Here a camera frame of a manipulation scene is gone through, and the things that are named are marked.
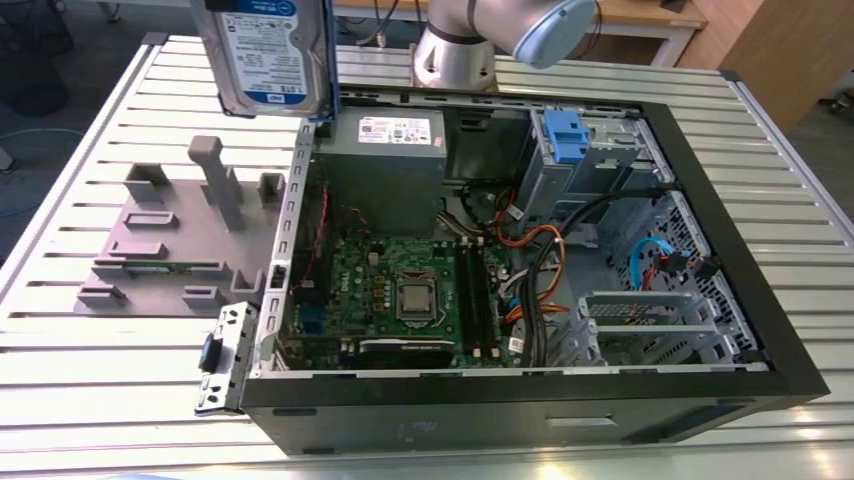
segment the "red wire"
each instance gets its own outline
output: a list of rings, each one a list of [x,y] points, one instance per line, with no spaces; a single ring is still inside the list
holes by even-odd
[[[299,280],[299,284],[294,285],[291,288],[291,293],[299,287],[302,287],[303,282],[309,280],[309,276],[311,275],[311,269],[315,266],[315,260],[318,259],[318,249],[321,248],[321,241],[323,240],[323,231],[326,227],[326,217],[330,212],[330,186],[323,184],[323,214],[321,215],[321,225],[318,226],[318,233],[315,234],[315,242],[311,246],[311,258],[309,259],[309,266],[306,267],[306,273],[303,274],[303,278]]]

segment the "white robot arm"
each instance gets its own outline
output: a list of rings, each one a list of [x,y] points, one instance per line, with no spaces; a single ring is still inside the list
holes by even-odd
[[[578,44],[596,0],[433,0],[415,51],[415,76],[433,88],[483,90],[495,79],[495,46],[537,69]]]

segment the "connector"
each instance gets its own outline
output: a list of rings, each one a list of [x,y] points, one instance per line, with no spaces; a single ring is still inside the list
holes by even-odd
[[[673,252],[670,255],[658,255],[657,268],[662,272],[677,273],[685,270],[685,267],[689,265],[690,258],[692,252],[689,250]]]

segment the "blue latch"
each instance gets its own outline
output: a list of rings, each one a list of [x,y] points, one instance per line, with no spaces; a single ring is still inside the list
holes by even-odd
[[[546,110],[546,133],[556,148],[557,163],[580,163],[585,159],[590,129],[576,112]]]

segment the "aluminum workbench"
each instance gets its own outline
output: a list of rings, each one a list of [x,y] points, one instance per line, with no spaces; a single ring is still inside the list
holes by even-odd
[[[409,85],[409,52],[339,48],[345,83]],[[299,121],[221,113],[198,38],[143,45],[0,271],[0,476],[122,471],[211,478],[214,466],[291,478],[854,477],[854,228],[744,85],[717,72],[499,59],[509,92],[670,104],[833,393],[668,447],[287,459],[243,417],[194,417],[214,319],[72,313],[129,193],[134,162],[202,178],[194,135],[238,176],[287,175]]]

